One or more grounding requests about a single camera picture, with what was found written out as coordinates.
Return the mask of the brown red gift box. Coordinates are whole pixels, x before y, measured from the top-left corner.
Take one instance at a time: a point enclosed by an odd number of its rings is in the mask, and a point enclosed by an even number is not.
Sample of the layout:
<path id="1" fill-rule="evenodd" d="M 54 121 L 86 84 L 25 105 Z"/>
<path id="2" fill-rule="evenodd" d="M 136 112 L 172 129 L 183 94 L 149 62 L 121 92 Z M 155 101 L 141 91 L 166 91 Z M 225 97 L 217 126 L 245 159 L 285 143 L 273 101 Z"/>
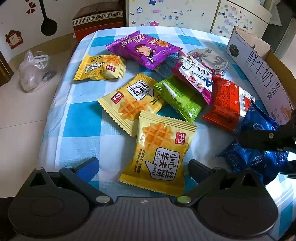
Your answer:
<path id="1" fill-rule="evenodd" d="M 83 7 L 72 19 L 72 26 L 77 43 L 98 30 L 123 27 L 122 7 L 114 1 Z"/>

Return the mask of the green snack packet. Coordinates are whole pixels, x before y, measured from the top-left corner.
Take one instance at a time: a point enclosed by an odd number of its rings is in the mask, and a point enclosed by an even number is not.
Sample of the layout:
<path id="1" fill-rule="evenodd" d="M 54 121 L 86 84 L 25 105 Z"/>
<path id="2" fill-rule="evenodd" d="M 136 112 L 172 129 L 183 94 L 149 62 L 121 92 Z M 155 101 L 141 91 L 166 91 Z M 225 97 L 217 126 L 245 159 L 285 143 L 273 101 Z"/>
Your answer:
<path id="1" fill-rule="evenodd" d="M 171 75 L 157 82 L 154 88 L 171 105 L 184 121 L 193 123 L 206 105 L 201 94 L 197 93 L 177 77 Z"/>

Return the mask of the silver foil snack packet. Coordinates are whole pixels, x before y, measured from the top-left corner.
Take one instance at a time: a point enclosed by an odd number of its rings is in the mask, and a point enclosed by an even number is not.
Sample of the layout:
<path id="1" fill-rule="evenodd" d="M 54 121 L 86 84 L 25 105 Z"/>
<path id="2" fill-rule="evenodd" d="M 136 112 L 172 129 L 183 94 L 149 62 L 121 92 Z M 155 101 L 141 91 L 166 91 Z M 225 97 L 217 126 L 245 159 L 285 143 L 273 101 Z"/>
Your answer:
<path id="1" fill-rule="evenodd" d="M 223 59 L 210 48 L 194 49 L 188 52 L 188 55 L 212 70 L 217 76 L 223 76 L 230 66 L 230 63 L 227 60 Z"/>

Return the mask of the cream sticker-covered cabinet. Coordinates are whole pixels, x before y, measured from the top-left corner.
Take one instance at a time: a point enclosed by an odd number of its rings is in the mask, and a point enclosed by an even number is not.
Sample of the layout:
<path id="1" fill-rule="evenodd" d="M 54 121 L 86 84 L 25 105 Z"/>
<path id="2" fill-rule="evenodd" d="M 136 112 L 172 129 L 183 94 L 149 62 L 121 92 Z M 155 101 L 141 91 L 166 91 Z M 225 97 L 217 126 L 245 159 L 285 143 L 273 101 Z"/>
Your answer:
<path id="1" fill-rule="evenodd" d="M 137 0 L 126 1 L 128 26 L 188 28 L 229 38 L 233 28 L 262 37 L 272 14 L 264 1 Z"/>

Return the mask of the clear plastic bag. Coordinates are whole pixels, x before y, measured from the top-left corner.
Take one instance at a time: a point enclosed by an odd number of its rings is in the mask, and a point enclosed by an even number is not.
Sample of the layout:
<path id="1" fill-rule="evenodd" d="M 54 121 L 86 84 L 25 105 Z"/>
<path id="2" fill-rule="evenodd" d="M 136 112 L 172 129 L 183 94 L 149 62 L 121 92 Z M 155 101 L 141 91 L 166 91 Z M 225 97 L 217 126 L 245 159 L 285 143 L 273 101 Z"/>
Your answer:
<path id="1" fill-rule="evenodd" d="M 26 93 L 39 90 L 57 74 L 51 57 L 43 51 L 28 50 L 18 67 L 20 85 Z"/>

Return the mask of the red noodle snack packet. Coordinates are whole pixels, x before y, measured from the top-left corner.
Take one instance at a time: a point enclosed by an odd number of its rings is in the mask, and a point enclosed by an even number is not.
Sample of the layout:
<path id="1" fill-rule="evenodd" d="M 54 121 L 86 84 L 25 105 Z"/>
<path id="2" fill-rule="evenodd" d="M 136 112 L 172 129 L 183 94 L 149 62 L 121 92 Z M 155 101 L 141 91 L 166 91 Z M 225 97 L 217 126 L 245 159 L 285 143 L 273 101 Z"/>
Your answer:
<path id="1" fill-rule="evenodd" d="M 214 76 L 210 111 L 203 119 L 228 132 L 239 133 L 254 96 L 234 82 Z"/>

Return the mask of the purple cartoon snack packet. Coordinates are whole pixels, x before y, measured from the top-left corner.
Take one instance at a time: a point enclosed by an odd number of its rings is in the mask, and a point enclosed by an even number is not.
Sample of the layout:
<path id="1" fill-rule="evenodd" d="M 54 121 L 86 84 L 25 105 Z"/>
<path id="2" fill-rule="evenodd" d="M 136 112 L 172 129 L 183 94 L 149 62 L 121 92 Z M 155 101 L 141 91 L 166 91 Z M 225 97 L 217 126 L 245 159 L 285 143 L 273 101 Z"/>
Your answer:
<path id="1" fill-rule="evenodd" d="M 182 49 L 140 31 L 117 39 L 105 47 L 108 51 L 125 59 L 132 59 L 150 70 L 154 70 L 169 55 L 175 54 Z"/>

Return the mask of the cardboard milk box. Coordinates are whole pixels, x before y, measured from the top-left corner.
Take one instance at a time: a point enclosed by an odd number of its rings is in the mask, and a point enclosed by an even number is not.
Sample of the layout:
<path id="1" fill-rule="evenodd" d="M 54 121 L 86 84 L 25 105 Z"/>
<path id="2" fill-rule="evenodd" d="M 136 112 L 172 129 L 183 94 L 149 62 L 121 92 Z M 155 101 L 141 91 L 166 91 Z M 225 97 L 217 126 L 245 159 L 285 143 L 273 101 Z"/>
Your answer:
<path id="1" fill-rule="evenodd" d="M 279 125 L 286 124 L 295 110 L 295 77 L 271 46 L 234 27 L 226 52 L 250 81 L 268 114 Z"/>

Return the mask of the yellow waffle packet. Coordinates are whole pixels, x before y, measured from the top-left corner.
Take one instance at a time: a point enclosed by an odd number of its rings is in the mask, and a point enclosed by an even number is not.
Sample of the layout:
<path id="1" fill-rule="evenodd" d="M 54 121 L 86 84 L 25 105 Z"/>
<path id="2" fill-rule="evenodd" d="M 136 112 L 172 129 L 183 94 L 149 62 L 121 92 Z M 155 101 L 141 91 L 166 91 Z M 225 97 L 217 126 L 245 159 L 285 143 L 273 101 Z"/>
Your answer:
<path id="1" fill-rule="evenodd" d="M 99 98 L 98 102 L 126 133 L 135 137 L 140 112 L 157 113 L 166 104 L 154 89 L 156 83 L 149 76 L 139 73 L 125 86 Z"/>
<path id="2" fill-rule="evenodd" d="M 125 76 L 126 59 L 114 54 L 86 56 L 81 61 L 74 81 L 109 80 Z"/>
<path id="3" fill-rule="evenodd" d="M 170 196 L 182 195 L 183 159 L 196 129 L 193 123 L 141 111 L 135 152 L 119 181 Z"/>

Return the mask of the blue foil snack bag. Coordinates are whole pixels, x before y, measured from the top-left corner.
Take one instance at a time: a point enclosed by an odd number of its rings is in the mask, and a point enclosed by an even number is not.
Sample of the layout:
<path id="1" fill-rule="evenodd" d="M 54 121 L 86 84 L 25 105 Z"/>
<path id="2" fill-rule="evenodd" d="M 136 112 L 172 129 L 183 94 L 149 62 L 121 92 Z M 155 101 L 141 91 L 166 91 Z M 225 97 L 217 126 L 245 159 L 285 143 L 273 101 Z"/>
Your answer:
<path id="1" fill-rule="evenodd" d="M 276 131 L 279 125 L 269 115 L 264 113 L 254 102 L 251 102 L 241 125 L 241 133 L 251 131 Z M 260 181 L 267 185 L 273 181 L 278 173 L 287 171 L 290 163 L 287 160 L 288 151 L 276 152 L 259 147 L 266 141 L 259 139 L 254 148 L 242 147 L 238 140 L 234 140 L 218 157 L 224 157 L 234 173 L 252 170 Z"/>

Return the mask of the pink white snack packet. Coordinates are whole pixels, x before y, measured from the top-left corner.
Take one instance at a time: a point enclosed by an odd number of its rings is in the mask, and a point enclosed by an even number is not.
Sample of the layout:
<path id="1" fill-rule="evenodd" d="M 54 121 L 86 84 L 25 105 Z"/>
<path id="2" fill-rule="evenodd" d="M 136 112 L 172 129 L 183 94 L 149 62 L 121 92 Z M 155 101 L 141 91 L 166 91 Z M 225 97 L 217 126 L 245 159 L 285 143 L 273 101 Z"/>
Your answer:
<path id="1" fill-rule="evenodd" d="M 200 93 L 206 103 L 212 103 L 212 71 L 192 56 L 178 51 L 178 59 L 171 72 L 186 85 Z"/>

